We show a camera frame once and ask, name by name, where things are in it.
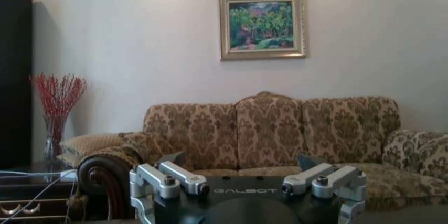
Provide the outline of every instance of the wall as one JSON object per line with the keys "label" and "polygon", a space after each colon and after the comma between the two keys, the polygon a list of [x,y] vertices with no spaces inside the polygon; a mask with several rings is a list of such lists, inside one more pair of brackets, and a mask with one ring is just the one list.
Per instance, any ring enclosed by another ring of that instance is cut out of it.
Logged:
{"label": "wall", "polygon": [[404,127],[446,130],[448,0],[305,2],[309,58],[220,62],[217,0],[36,0],[34,72],[89,82],[66,137],[137,131],[156,103],[234,102],[261,90],[384,95]]}

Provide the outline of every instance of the vase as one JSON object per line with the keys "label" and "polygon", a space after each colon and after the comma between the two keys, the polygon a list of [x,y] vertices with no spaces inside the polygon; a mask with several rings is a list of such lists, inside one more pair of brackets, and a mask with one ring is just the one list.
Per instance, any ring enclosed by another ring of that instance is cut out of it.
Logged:
{"label": "vase", "polygon": [[66,115],[44,115],[46,126],[46,142],[44,149],[44,160],[54,161],[61,154],[58,144],[62,141]]}

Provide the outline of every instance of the red dried plant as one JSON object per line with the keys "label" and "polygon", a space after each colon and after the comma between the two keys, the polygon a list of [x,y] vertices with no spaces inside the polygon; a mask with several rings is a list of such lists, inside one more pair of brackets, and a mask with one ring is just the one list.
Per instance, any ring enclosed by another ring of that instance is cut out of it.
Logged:
{"label": "red dried plant", "polygon": [[72,74],[64,75],[58,80],[54,75],[45,76],[41,73],[30,76],[30,82],[34,85],[45,116],[66,117],[68,113],[84,94],[86,81]]}

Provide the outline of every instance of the damask upholstery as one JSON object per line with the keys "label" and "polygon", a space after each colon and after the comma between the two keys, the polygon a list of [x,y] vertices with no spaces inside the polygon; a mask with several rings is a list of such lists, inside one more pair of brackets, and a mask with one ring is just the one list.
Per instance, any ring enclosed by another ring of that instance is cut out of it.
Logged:
{"label": "damask upholstery", "polygon": [[238,170],[238,176],[286,176],[298,174],[301,169],[294,166],[258,167]]}
{"label": "damask upholstery", "polygon": [[237,171],[230,169],[194,170],[193,173],[202,176],[237,176]]}
{"label": "damask upholstery", "polygon": [[236,169],[236,110],[232,104],[162,104],[148,109],[145,133],[158,133],[162,154],[185,151],[188,169]]}
{"label": "damask upholstery", "polygon": [[141,132],[114,134],[93,150],[78,147],[85,137],[66,142],[60,159],[76,167],[110,156],[133,166],[185,151],[185,169],[204,176],[286,176],[305,154],[366,173],[368,210],[448,204],[448,134],[398,128],[389,98],[300,101],[261,92],[236,104],[152,106]]}
{"label": "damask upholstery", "polygon": [[332,163],[380,163],[388,134],[400,127],[398,108],[385,97],[310,99],[302,104],[310,155]]}
{"label": "damask upholstery", "polygon": [[382,161],[401,170],[448,182],[448,134],[394,131],[388,137]]}
{"label": "damask upholstery", "polygon": [[60,147],[64,153],[82,157],[92,152],[109,147],[121,145],[125,133],[89,134],[73,137],[61,141]]}
{"label": "damask upholstery", "polygon": [[125,164],[128,164],[129,167],[133,167],[133,166],[142,163],[142,160],[141,160],[136,150],[133,149],[133,147],[128,144],[122,144],[120,146],[106,147],[106,148],[90,153],[89,155],[84,156],[81,158],[80,162],[78,162],[78,165],[82,164],[82,162],[86,159],[89,159],[92,157],[97,157],[97,156],[114,157],[114,158],[120,159]]}
{"label": "damask upholstery", "polygon": [[236,104],[240,168],[296,165],[306,153],[301,101],[269,92]]}
{"label": "damask upholstery", "polygon": [[448,204],[445,181],[373,163],[345,163],[365,172],[366,210],[389,211],[408,206]]}

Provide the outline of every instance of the painting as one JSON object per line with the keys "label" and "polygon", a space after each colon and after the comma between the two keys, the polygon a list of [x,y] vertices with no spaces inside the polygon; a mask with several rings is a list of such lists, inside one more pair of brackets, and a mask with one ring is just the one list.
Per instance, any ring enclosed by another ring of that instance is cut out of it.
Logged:
{"label": "painting", "polygon": [[221,60],[305,57],[301,0],[220,0]]}

